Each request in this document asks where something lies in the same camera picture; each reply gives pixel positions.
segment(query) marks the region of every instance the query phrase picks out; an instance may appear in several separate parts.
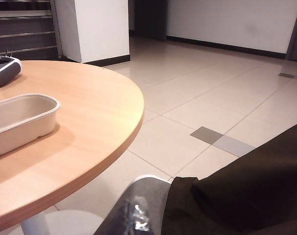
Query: table top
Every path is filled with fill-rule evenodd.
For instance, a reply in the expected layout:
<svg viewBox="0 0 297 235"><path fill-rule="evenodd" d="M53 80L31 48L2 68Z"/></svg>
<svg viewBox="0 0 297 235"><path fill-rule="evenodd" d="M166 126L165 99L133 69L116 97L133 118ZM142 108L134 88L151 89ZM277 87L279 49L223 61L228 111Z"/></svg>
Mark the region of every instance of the table top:
<svg viewBox="0 0 297 235"><path fill-rule="evenodd" d="M61 102L55 130L0 156L0 231L66 198L108 168L131 144L143 118L140 89L105 68L22 61L0 100L46 94Z"/></svg>

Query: white wall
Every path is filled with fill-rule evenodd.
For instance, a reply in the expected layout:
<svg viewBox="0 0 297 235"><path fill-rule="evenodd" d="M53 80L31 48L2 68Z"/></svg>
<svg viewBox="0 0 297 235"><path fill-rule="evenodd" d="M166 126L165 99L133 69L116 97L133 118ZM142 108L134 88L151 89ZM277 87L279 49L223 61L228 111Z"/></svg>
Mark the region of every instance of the white wall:
<svg viewBox="0 0 297 235"><path fill-rule="evenodd" d="M75 0L82 63L129 54L127 0Z"/></svg>
<svg viewBox="0 0 297 235"><path fill-rule="evenodd" d="M127 0L55 0L63 53L78 62L129 54Z"/></svg>
<svg viewBox="0 0 297 235"><path fill-rule="evenodd" d="M56 0L55 5L63 54L81 62L74 0Z"/></svg>
<svg viewBox="0 0 297 235"><path fill-rule="evenodd" d="M286 53L297 0L169 0L169 36Z"/></svg>

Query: black and white device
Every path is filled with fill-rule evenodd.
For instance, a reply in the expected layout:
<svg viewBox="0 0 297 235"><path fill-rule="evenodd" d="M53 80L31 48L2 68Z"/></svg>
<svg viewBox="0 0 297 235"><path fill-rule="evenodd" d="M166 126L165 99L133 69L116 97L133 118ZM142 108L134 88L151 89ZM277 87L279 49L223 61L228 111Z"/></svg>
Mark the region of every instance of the black and white device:
<svg viewBox="0 0 297 235"><path fill-rule="evenodd" d="M20 73L21 61L14 57L0 56L0 87L9 83Z"/></svg>

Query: black baseboard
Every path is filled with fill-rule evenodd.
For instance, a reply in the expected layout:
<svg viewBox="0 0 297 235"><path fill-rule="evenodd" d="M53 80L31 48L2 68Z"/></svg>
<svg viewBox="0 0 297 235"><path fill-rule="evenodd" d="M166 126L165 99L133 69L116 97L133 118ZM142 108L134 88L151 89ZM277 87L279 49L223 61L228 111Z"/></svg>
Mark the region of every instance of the black baseboard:
<svg viewBox="0 0 297 235"><path fill-rule="evenodd" d="M237 47L237 46L231 46L231 45L220 44L220 43L211 43L211 42L199 41L199 40L188 39L188 38L179 38L174 36L167 36L166 39L171 41L205 46L205 47L214 47L214 48L232 50L232 51L243 52L243 53L254 54L254 55L263 55L263 56L273 57L278 59L285 59L285 56L286 56L286 54L279 53L279 52L258 50L258 49L252 49L247 47Z"/></svg>
<svg viewBox="0 0 297 235"><path fill-rule="evenodd" d="M135 35L135 30L130 30L129 29L129 36L134 36Z"/></svg>
<svg viewBox="0 0 297 235"><path fill-rule="evenodd" d="M63 57L59 60L68 61L68 62L77 62L72 59L68 59L67 57ZM91 62L87 62L85 64L103 67L103 66L114 65L114 64L118 64L118 63L122 63L122 62L127 62L127 61L130 61L130 54L117 56L117 57L113 57L113 58L108 58L108 59L103 59L103 60L91 61Z"/></svg>

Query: white disposable container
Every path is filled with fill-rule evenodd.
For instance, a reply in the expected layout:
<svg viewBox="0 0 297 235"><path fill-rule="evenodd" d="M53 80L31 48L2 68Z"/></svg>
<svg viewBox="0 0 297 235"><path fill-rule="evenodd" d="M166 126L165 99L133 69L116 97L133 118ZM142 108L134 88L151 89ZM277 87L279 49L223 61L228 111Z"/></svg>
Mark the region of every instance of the white disposable container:
<svg viewBox="0 0 297 235"><path fill-rule="evenodd" d="M53 131L59 107L59 101L43 94L0 101L0 155Z"/></svg>

